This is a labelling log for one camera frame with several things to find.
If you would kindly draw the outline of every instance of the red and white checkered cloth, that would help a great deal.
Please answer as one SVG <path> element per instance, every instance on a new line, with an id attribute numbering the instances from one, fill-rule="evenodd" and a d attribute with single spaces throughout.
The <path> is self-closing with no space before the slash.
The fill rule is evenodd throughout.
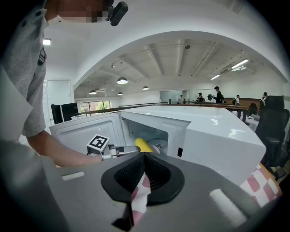
<path id="1" fill-rule="evenodd" d="M 260 207 L 263 207 L 265 204 L 282 194 L 279 187 L 271 178 L 270 173 L 262 164 L 257 165 L 255 171 L 240 187 L 252 196 Z M 134 224 L 136 224 L 146 212 L 148 194 L 150 194 L 150 182 L 148 177 L 144 174 L 131 198 Z"/>

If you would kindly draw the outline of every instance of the fluorescent light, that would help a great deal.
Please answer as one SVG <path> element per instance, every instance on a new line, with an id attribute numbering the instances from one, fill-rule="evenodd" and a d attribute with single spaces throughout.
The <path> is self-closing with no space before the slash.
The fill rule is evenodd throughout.
<path id="1" fill-rule="evenodd" d="M 244 63 L 246 63 L 246 62 L 248 62 L 248 61 L 249 61 L 249 60 L 245 59 L 245 60 L 243 60 L 242 62 L 237 63 L 235 66 L 232 66 L 231 69 L 237 68 L 237 67 L 241 66 L 242 64 L 244 64 Z"/>
<path id="2" fill-rule="evenodd" d="M 123 84 L 127 84 L 128 81 L 127 81 L 127 79 L 126 79 L 125 77 L 120 77 L 120 78 L 117 80 L 117 83 L 123 85 Z"/>
<path id="3" fill-rule="evenodd" d="M 51 39 L 43 39 L 44 45 L 50 45 Z"/>
<path id="4" fill-rule="evenodd" d="M 210 78 L 211 80 L 215 79 L 215 78 L 218 78 L 220 75 L 216 75 L 214 76 L 213 78 Z"/>

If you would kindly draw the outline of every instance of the window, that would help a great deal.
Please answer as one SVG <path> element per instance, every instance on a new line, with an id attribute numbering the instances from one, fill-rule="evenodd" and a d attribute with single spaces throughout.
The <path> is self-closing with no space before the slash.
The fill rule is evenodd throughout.
<path id="1" fill-rule="evenodd" d="M 89 112 L 89 111 L 98 111 L 103 109 L 110 109 L 111 103 L 110 101 L 92 101 L 92 102 L 83 102 L 80 103 L 81 111 Z"/>
<path id="2" fill-rule="evenodd" d="M 89 107 L 89 103 L 85 102 L 85 103 L 81 103 L 81 112 L 89 112 L 90 111 L 90 107 Z"/>

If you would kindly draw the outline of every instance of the railing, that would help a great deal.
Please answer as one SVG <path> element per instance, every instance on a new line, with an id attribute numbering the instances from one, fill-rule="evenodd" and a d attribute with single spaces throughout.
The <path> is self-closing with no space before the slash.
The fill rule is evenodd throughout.
<path id="1" fill-rule="evenodd" d="M 162 104 L 167 104 L 167 102 L 133 104 L 133 105 L 124 105 L 124 106 L 119 106 L 119 107 L 131 107 L 131 106 L 156 106 L 156 105 L 162 105 Z"/>
<path id="2" fill-rule="evenodd" d="M 235 105 L 228 105 L 224 103 L 211 103 L 211 102 L 201 102 L 201 101 L 192 101 L 194 104 L 171 104 L 168 105 L 167 102 L 164 104 L 164 102 L 159 102 L 161 106 L 204 106 L 204 107 L 215 107 L 215 108 L 224 108 L 229 111 L 237 111 L 237 117 L 241 118 L 241 112 L 243 113 L 243 118 L 242 121 L 246 122 L 246 115 L 248 112 L 248 108 L 245 106 L 235 106 Z M 126 109 L 132 109 L 132 108 L 138 108 L 138 107 L 144 107 L 144 106 L 150 106 L 148 104 L 137 104 L 137 105 L 130 105 L 130 106 L 120 106 L 118 108 L 111 108 L 111 109 L 104 109 L 104 110 L 98 110 L 98 111 L 89 111 L 89 112 L 83 112 L 79 113 L 79 115 L 83 114 L 98 114 L 98 113 L 109 113 L 109 112 L 115 112 L 115 111 L 120 111 L 120 110 L 126 110 Z"/>

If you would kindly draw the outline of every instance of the floor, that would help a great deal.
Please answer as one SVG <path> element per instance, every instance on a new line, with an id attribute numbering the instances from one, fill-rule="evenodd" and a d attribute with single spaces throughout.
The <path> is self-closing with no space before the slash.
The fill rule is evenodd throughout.
<path id="1" fill-rule="evenodd" d="M 271 167 L 271 169 L 273 170 L 273 172 L 275 172 L 277 169 L 281 169 L 282 167 L 278 166 L 278 167 Z M 286 175 L 281 177 L 280 179 L 277 180 L 278 184 L 281 183 L 282 180 L 284 180 L 286 178 L 286 176 L 288 176 L 290 174 L 290 160 L 288 160 L 286 162 L 286 164 L 284 165 L 283 169 L 286 172 Z"/>

